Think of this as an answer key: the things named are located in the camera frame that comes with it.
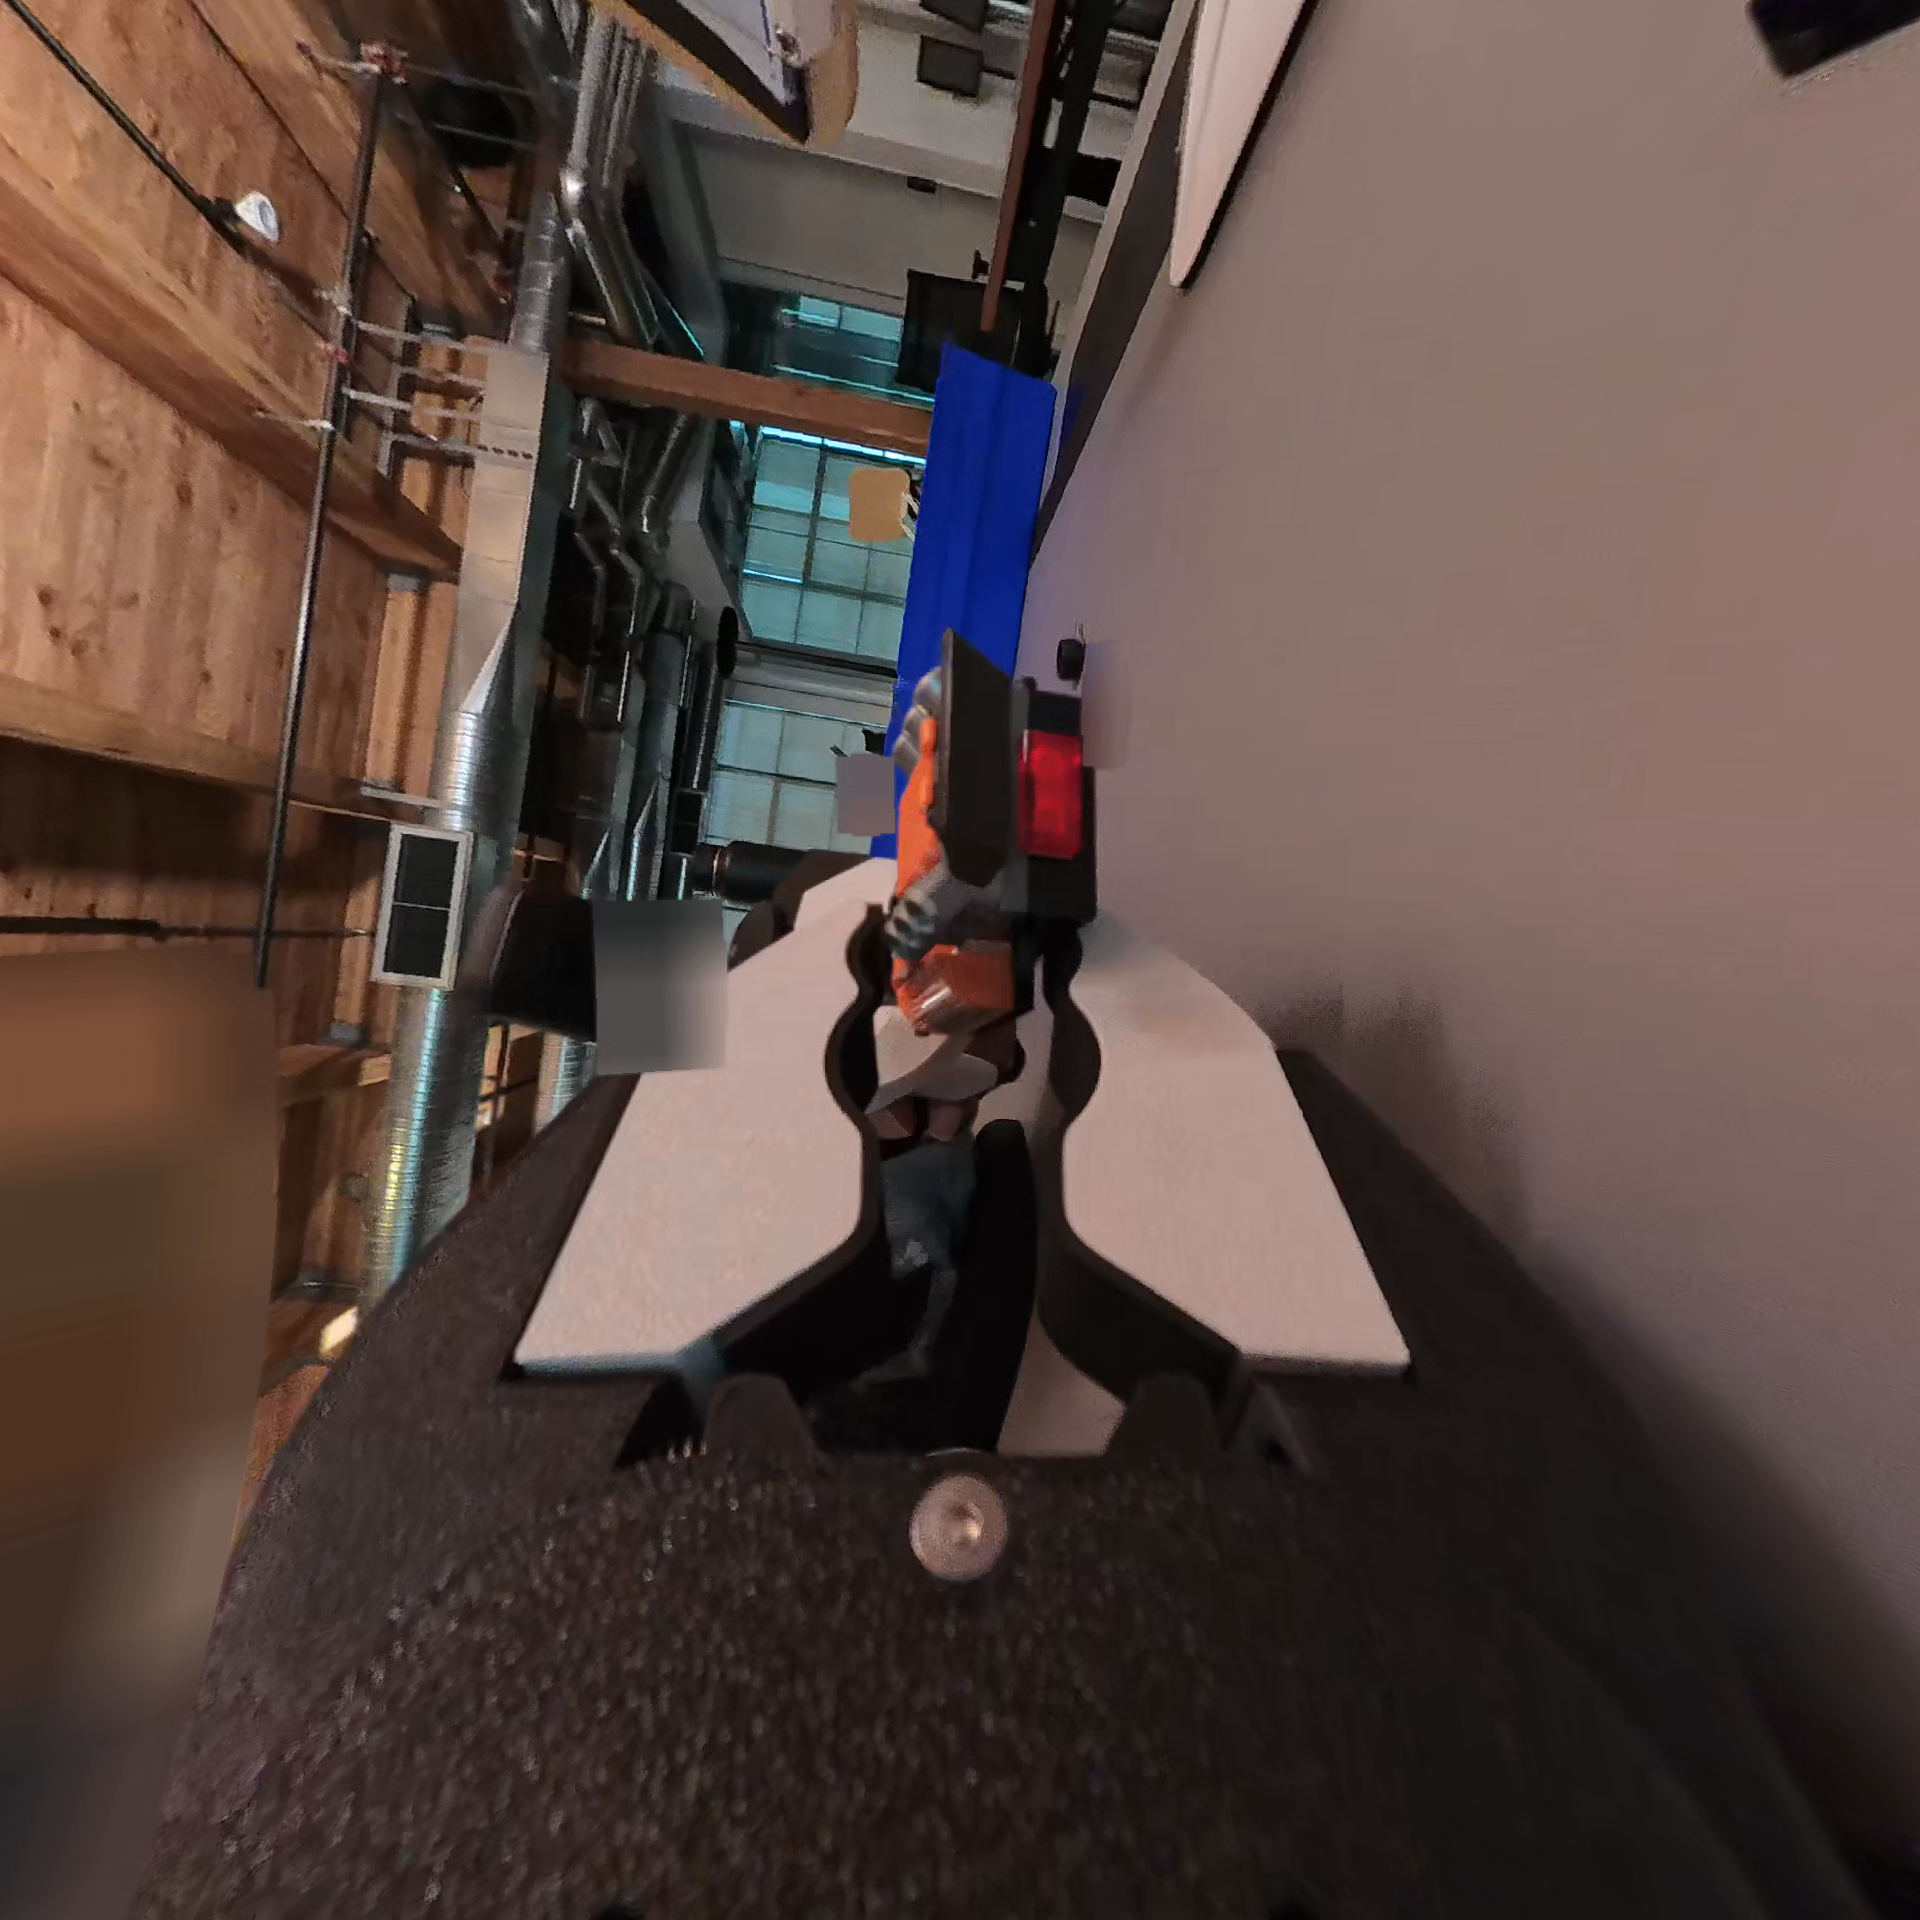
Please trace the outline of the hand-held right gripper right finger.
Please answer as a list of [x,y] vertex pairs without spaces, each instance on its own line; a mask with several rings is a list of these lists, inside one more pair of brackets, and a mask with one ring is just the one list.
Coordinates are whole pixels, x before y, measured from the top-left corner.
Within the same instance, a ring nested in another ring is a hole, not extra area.
[[1114,1399],[1404,1379],[1411,1351],[1280,1054],[1115,913],[1048,951],[1040,1326]]

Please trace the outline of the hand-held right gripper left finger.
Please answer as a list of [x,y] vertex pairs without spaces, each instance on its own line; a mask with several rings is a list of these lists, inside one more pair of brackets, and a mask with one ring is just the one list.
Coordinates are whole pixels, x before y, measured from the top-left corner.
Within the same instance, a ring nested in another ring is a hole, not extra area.
[[888,884],[816,884],[728,975],[724,1057],[647,1072],[519,1334],[528,1376],[832,1388],[903,1345],[868,1125]]

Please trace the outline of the orange white lego car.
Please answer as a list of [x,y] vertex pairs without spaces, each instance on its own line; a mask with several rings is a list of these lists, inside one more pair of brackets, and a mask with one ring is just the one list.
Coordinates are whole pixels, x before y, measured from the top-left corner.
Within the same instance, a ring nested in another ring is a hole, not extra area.
[[941,639],[895,744],[897,888],[883,940],[903,1052],[868,1120],[885,1158],[972,1134],[1025,1068],[1020,1019],[1097,912],[1097,781],[1079,685]]

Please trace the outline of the silver vent grille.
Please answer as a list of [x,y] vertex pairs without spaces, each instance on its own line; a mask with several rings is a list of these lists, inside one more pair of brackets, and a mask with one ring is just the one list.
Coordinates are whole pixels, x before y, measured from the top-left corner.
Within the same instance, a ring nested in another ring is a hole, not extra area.
[[376,985],[450,989],[457,974],[474,835],[396,822],[377,894]]

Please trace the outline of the large window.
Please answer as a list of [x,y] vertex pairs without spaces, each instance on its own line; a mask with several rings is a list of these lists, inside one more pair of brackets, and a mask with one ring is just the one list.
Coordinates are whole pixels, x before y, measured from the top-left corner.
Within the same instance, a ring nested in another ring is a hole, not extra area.
[[911,542],[858,542],[849,479],[919,459],[797,427],[728,422],[712,461],[732,606],[741,623],[714,749],[705,837],[866,854],[836,822],[843,758],[877,751],[890,721]]

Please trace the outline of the blue storage bin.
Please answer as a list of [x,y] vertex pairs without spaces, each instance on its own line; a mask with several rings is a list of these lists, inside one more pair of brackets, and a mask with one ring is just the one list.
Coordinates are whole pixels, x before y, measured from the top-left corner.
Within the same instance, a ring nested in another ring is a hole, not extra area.
[[895,728],[949,630],[1015,667],[1035,550],[1055,388],[955,345],[930,412],[897,656]]

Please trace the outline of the black metal pole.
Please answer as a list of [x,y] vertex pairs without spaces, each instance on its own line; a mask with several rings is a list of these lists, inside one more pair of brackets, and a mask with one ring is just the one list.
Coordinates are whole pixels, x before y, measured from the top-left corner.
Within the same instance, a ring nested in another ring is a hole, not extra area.
[[313,660],[313,638],[321,615],[321,584],[329,540],[329,497],[338,452],[346,443],[351,416],[351,384],[356,356],[360,308],[369,261],[369,208],[377,166],[377,134],[393,83],[389,55],[376,41],[362,41],[354,51],[353,76],[367,83],[363,116],[354,149],[353,193],[338,279],[329,296],[327,380],[322,390],[316,475],[305,523],[305,559],[296,608],[296,639],[288,665],[288,680],[279,721],[279,753],[269,805],[269,840],[263,863],[261,897],[252,942],[252,977],[258,992],[273,985],[273,959],[276,944],[276,913],[282,896],[282,870],[285,835],[298,787],[298,756],[305,726],[305,697]]

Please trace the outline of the wooden beam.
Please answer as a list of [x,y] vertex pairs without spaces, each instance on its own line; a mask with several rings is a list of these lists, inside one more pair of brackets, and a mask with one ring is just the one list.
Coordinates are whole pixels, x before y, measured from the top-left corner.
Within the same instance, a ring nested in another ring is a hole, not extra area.
[[560,347],[565,381],[585,397],[631,409],[778,427],[824,440],[923,459],[930,409],[788,374],[717,367],[705,359],[649,352],[572,333]]

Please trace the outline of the silver ventilation duct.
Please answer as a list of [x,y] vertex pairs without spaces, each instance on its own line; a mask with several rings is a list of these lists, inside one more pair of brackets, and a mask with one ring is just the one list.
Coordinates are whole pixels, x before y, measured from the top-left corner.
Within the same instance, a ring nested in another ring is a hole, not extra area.
[[[464,953],[477,912],[514,872],[538,711],[544,606],[560,540],[572,399],[559,374],[575,251],[562,180],[595,159],[604,57],[589,4],[509,4],[533,65],[536,193],[521,230],[505,343],[485,359],[477,440],[427,797],[432,822],[468,849],[453,923]],[[392,1043],[387,1134],[369,1174],[363,1297],[387,1293],[467,1206],[490,1019],[443,988],[402,988]]]

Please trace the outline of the white base plate with lever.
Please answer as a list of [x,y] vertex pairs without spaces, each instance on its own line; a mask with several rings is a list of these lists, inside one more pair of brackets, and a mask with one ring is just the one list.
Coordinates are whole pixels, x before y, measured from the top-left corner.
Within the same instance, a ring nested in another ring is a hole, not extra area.
[[1196,284],[1315,1],[1200,1],[1189,39],[1169,284]]

